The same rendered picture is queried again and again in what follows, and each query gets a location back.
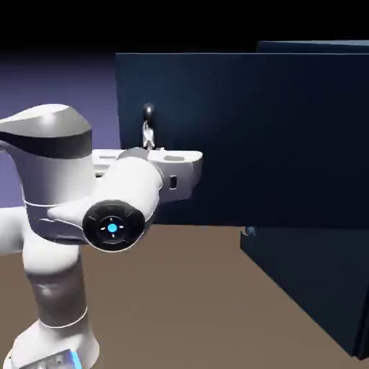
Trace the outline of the curved shiny metal door handle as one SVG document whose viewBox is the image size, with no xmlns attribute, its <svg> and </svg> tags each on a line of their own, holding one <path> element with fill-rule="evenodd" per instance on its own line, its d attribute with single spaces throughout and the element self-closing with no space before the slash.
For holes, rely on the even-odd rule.
<svg viewBox="0 0 369 369">
<path fill-rule="evenodd" d="M 155 149 L 154 129 L 151 127 L 154 116 L 154 106 L 150 103 L 143 106 L 142 141 L 143 147 L 148 150 Z"/>
</svg>

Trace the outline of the dark blue cabinet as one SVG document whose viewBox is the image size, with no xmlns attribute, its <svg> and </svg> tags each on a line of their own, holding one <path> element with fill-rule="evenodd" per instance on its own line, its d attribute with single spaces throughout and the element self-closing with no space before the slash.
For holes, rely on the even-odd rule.
<svg viewBox="0 0 369 369">
<path fill-rule="evenodd" d="M 369 41 L 263 41 L 259 49 L 272 55 L 315 59 L 336 75 L 327 85 L 330 102 L 339 107 L 338 121 L 333 123 L 321 115 L 319 125 L 326 133 L 320 153 L 313 157 L 314 176 L 321 181 L 314 196 L 318 225 L 296 229 L 364 231 L 369 238 Z M 365 325 L 369 349 L 369 239 L 367 250 Z"/>
</svg>

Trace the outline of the small dark blue cabinet door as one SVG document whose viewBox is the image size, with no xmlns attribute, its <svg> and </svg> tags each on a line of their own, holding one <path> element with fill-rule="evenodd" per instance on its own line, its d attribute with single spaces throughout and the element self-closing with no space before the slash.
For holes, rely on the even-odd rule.
<svg viewBox="0 0 369 369">
<path fill-rule="evenodd" d="M 349 355 L 368 357 L 368 235 L 364 231 L 255 228 L 242 251 Z"/>
</svg>

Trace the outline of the large dark blue cabinet door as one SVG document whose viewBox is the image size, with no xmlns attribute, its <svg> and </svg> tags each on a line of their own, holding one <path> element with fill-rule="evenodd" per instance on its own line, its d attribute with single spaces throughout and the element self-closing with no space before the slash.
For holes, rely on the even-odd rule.
<svg viewBox="0 0 369 369">
<path fill-rule="evenodd" d="M 369 54 L 119 54 L 122 147 L 203 153 L 160 224 L 369 228 Z"/>
</svg>

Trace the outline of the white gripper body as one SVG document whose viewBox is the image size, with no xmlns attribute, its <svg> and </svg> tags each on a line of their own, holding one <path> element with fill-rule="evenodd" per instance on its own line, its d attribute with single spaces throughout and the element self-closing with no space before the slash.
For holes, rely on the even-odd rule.
<svg viewBox="0 0 369 369">
<path fill-rule="evenodd" d="M 95 176 L 102 177 L 114 161 L 127 156 L 147 159 L 159 169 L 164 178 L 161 203 L 189 199 L 201 177 L 203 153 L 200 151 L 147 150 L 138 147 L 125 150 L 94 149 Z"/>
</svg>

